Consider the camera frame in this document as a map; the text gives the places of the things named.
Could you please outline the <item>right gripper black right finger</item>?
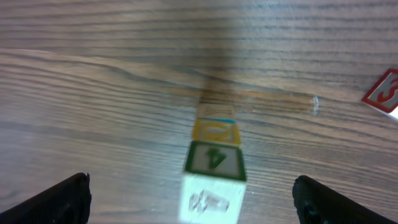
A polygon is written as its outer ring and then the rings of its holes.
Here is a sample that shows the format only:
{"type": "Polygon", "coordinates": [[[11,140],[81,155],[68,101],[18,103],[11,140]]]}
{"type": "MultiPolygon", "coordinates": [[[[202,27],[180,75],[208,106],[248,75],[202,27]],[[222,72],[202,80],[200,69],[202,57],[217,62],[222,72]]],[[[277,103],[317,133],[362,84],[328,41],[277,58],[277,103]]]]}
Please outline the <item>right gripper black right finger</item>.
{"type": "Polygon", "coordinates": [[[306,176],[292,187],[300,224],[397,224],[306,176]]]}

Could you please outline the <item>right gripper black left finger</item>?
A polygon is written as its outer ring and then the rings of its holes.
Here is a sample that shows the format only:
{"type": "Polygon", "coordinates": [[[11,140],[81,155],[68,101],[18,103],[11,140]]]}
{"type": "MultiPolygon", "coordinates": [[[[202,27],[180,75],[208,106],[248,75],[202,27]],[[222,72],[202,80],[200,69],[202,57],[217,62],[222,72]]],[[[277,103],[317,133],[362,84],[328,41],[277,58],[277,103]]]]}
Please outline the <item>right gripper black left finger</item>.
{"type": "Polygon", "coordinates": [[[87,224],[90,175],[77,173],[1,213],[1,224],[87,224]]]}

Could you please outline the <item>green 4 block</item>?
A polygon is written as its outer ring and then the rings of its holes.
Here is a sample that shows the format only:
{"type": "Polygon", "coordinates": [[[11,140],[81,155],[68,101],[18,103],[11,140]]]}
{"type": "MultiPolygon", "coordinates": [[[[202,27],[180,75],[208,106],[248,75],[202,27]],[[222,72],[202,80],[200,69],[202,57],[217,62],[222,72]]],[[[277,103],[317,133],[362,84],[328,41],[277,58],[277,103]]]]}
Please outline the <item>green 4 block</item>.
{"type": "Polygon", "coordinates": [[[246,182],[242,151],[238,146],[192,141],[184,172],[246,182]]]}

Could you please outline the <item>blue P block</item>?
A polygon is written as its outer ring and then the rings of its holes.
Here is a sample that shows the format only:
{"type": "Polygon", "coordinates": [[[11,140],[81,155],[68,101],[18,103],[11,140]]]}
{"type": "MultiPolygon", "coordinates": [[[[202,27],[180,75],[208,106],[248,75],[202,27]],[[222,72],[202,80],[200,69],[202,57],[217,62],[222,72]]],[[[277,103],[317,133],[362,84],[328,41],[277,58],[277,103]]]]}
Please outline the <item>blue P block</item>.
{"type": "Polygon", "coordinates": [[[213,119],[234,123],[236,115],[234,107],[231,105],[217,105],[202,103],[198,105],[198,119],[213,119]]]}

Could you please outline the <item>blue sided block picture top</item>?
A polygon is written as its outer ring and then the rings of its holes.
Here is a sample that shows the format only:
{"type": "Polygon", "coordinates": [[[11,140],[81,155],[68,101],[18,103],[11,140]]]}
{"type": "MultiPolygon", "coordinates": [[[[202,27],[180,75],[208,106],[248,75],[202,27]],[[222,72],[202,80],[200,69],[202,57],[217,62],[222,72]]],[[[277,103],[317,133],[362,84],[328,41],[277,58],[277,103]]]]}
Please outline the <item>blue sided block picture top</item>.
{"type": "Polygon", "coordinates": [[[178,219],[182,223],[237,224],[245,191],[245,182],[184,174],[178,219]]]}

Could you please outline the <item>yellow O block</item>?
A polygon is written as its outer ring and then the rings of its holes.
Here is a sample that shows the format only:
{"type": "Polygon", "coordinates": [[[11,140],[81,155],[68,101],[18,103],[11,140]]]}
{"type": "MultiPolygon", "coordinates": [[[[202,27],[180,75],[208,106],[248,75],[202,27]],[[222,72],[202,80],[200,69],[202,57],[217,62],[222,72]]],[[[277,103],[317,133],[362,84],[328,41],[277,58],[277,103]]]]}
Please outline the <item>yellow O block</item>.
{"type": "Polygon", "coordinates": [[[213,119],[198,119],[193,127],[192,139],[240,146],[241,138],[236,123],[213,119]]]}

